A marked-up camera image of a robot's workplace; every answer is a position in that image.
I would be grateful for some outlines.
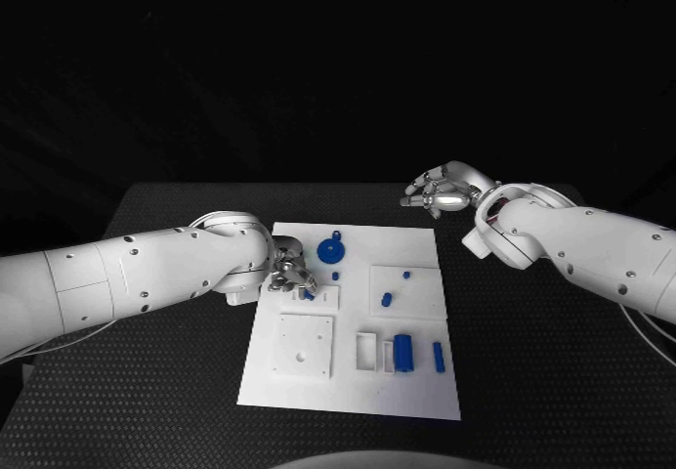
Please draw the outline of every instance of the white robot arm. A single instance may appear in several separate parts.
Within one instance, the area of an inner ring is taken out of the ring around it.
[[[423,193],[412,195],[422,188]],[[676,323],[676,234],[654,223],[577,207],[537,184],[490,180],[458,161],[428,171],[404,189],[402,206],[475,207],[464,246],[491,252],[515,269],[550,259],[564,279],[608,300]]]
[[[0,258],[0,359],[53,337],[119,320],[208,290],[227,304],[294,285],[315,292],[296,239],[272,238],[243,212],[172,228]]]

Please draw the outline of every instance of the blue object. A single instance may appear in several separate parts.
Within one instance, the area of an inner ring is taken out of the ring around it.
[[[321,262],[325,264],[334,264],[340,262],[341,256],[344,256],[344,246],[340,242],[340,232],[334,232],[330,239],[324,239],[317,247],[317,255],[319,256]]]
[[[441,351],[439,342],[435,342],[432,344],[432,347],[433,347],[433,363],[436,365],[436,372],[438,373],[445,373],[446,372],[446,367],[443,366],[443,352]]]
[[[380,302],[380,304],[387,308],[390,306],[390,303],[392,303],[392,293],[386,293],[383,295],[383,301]]]
[[[404,334],[394,336],[394,371],[412,371],[412,342],[410,336]]]

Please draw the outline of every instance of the table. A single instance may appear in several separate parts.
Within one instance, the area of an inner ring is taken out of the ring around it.
[[[216,293],[44,355],[0,433],[1,467],[265,468],[343,450],[505,467],[671,467],[676,370],[618,307],[546,260],[515,271],[461,245],[471,211],[399,207],[404,184],[139,184],[105,238],[214,210],[273,221],[433,228],[461,422],[237,406],[255,304]],[[575,189],[552,186],[582,203]],[[66,342],[82,332],[59,339]]]

